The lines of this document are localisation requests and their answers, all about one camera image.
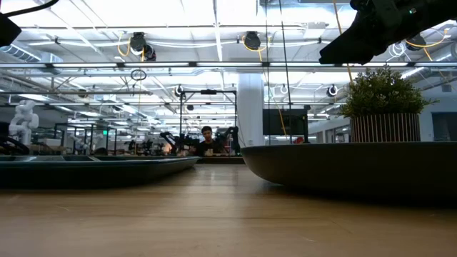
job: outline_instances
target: person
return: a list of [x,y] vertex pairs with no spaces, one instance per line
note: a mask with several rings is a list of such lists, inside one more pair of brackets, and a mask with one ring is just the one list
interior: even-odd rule
[[196,148],[192,148],[191,152],[197,156],[207,156],[211,155],[211,153],[226,152],[224,146],[221,146],[213,140],[213,129],[210,126],[204,126],[201,129],[201,133],[205,140],[199,143]]

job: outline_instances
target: potted plant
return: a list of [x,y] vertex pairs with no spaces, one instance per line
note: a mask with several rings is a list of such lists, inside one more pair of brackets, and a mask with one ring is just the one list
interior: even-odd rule
[[418,114],[432,100],[389,67],[360,73],[340,115],[351,119],[352,142],[420,141]]

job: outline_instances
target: ceiling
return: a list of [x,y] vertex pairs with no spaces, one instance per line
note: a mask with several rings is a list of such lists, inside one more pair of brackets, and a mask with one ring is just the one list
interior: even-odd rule
[[[0,10],[3,13],[36,6],[42,0],[3,0]],[[319,51],[326,43],[333,41],[339,30],[331,0],[307,1],[298,3],[294,0],[284,0],[282,15],[278,1],[270,1],[267,12],[265,5],[259,5],[256,0],[60,0],[50,9],[12,17],[23,32],[14,42],[31,53],[51,53],[64,63],[83,62],[136,62],[140,56],[130,53],[122,56],[118,50],[127,52],[129,37],[134,32],[142,31],[146,40],[154,47],[157,61],[318,61]],[[338,16],[341,26],[347,29],[356,12],[348,5],[348,1],[338,1]],[[444,29],[449,29],[442,44],[429,49],[431,53],[446,47],[451,43],[457,30],[455,21],[448,21],[421,33],[427,44],[439,42],[443,38]],[[242,41],[247,31],[257,31],[263,45],[267,37],[270,40],[268,50],[258,52],[247,51]],[[393,48],[390,52],[375,56],[373,61],[409,61],[423,60],[423,51],[404,51],[399,57],[394,57]],[[19,62],[17,58],[0,51],[0,61]],[[176,106],[164,106],[164,103],[179,101],[174,91],[178,85],[185,90],[218,89],[236,90],[238,75],[248,72],[240,69],[197,69],[197,68],[157,68],[145,69],[148,78],[142,84],[136,85],[136,90],[151,92],[151,95],[118,95],[114,101],[119,103],[150,104],[140,106],[140,112],[150,119],[161,117],[176,118]],[[134,81],[130,80],[131,69],[123,71],[112,69],[64,69],[58,74],[43,73],[39,70],[8,70],[9,74],[28,79],[34,84],[41,84],[44,89],[51,90],[52,85],[60,86],[62,91],[133,91]],[[261,69],[253,72],[262,73]],[[0,86],[3,90],[11,90],[19,86],[18,81],[9,81],[3,74]],[[275,101],[288,102],[286,72],[274,70],[269,74],[269,83]],[[318,70],[304,72],[292,70],[288,74],[291,87],[291,100],[296,102],[330,101],[326,96],[328,86],[335,84],[344,86],[349,82],[349,75],[344,69],[338,71]],[[21,86],[22,90],[33,92],[35,86]],[[198,114],[232,114],[234,106],[229,96],[202,96],[196,94],[189,103],[218,102],[221,106],[199,106],[185,113]],[[77,117],[86,117],[81,111],[100,113],[122,119],[138,118],[126,111],[115,112],[111,106],[97,106],[102,103],[93,96],[49,97],[49,102],[92,103],[93,106],[67,106],[66,112],[74,117],[73,111],[79,111]],[[321,107],[313,112],[320,113]],[[233,125],[233,119],[224,116],[211,117],[210,122],[221,121],[221,126]],[[163,129],[172,129],[162,124]],[[197,129],[200,125],[192,124]]]

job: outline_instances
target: pillar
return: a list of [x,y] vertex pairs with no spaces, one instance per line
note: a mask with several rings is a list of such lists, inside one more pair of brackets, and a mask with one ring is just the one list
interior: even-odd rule
[[263,79],[262,74],[239,74],[238,137],[240,146],[263,146]]

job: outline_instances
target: green shrub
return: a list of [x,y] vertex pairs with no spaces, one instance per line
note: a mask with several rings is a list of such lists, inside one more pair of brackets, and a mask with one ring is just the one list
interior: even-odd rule
[[419,114],[437,101],[425,100],[420,89],[389,67],[359,73],[347,90],[340,115],[349,118],[373,114]]

